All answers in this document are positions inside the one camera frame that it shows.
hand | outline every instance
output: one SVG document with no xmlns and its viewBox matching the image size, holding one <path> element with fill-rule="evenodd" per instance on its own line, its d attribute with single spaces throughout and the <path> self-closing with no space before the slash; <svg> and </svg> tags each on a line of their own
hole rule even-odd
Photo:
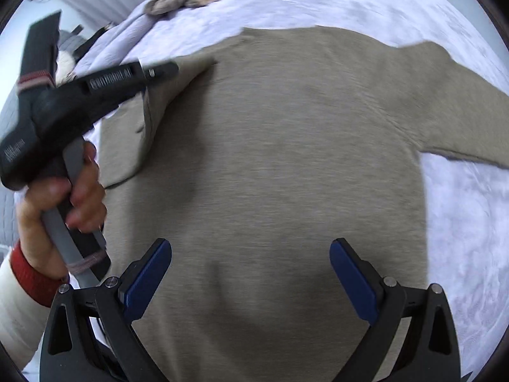
<svg viewBox="0 0 509 382">
<path fill-rule="evenodd" d="M 70 229 L 90 233 L 99 229 L 106 219 L 106 207 L 102 203 L 105 192 L 99 184 L 99 167 L 94 161 L 96 150 L 87 142 L 84 152 L 85 165 L 72 191 L 71 183 L 65 178 L 34 181 L 17 207 L 21 251 L 35 270 L 51 279 L 65 278 L 68 271 L 44 229 L 41 213 L 56 207 L 71 192 L 74 209 L 66 218 Z"/>
</svg>

bed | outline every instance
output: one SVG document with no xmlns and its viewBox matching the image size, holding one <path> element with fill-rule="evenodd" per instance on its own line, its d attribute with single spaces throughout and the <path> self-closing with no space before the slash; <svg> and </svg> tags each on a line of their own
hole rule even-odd
<svg viewBox="0 0 509 382">
<path fill-rule="evenodd" d="M 433 41 L 509 94 L 509 72 L 446 0 L 220 0 L 162 17 L 140 4 L 78 63 L 83 75 L 139 59 L 149 65 L 238 34 L 243 27 L 340 27 L 401 47 Z M 99 147 L 100 123 L 90 134 Z M 427 196 L 428 281 L 445 288 L 462 374 L 479 373 L 509 324 L 509 171 L 422 154 Z"/>
</svg>

white sleeve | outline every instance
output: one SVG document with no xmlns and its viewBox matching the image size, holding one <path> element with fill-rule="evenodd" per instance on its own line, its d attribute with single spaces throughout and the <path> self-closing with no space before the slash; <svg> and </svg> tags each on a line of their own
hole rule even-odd
<svg viewBox="0 0 509 382">
<path fill-rule="evenodd" d="M 10 258 L 9 253 L 0 266 L 0 342 L 23 369 L 37 350 L 50 309 L 25 293 L 12 272 Z"/>
</svg>

metal screw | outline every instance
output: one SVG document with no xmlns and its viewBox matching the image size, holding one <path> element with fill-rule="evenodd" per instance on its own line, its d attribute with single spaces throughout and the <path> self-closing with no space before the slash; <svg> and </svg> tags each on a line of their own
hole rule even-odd
<svg viewBox="0 0 509 382">
<path fill-rule="evenodd" d="M 118 277 L 108 277 L 104 282 L 104 285 L 109 289 L 115 287 L 119 283 Z"/>
<path fill-rule="evenodd" d="M 60 287 L 59 287 L 59 293 L 60 294 L 64 294 L 64 293 L 67 293 L 69 291 L 69 289 L 71 288 L 70 285 L 68 285 L 67 283 L 65 284 L 62 284 Z"/>
<path fill-rule="evenodd" d="M 398 284 L 396 279 L 390 276 L 384 277 L 383 282 L 387 287 L 396 287 L 396 284 Z"/>
<path fill-rule="evenodd" d="M 441 285 L 433 283 L 431 285 L 431 291 L 433 291 L 433 293 L 435 293 L 435 294 L 440 294 L 444 291 L 444 289 L 442 289 Z"/>
</svg>

red cuff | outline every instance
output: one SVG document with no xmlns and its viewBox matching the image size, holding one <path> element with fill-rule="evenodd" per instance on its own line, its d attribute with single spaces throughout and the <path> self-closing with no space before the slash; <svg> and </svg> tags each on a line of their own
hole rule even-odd
<svg viewBox="0 0 509 382">
<path fill-rule="evenodd" d="M 40 274 L 25 259 L 19 241 L 11 253 L 11 269 L 23 290 L 37 303 L 51 307 L 55 293 L 69 278 L 54 280 Z"/>
</svg>

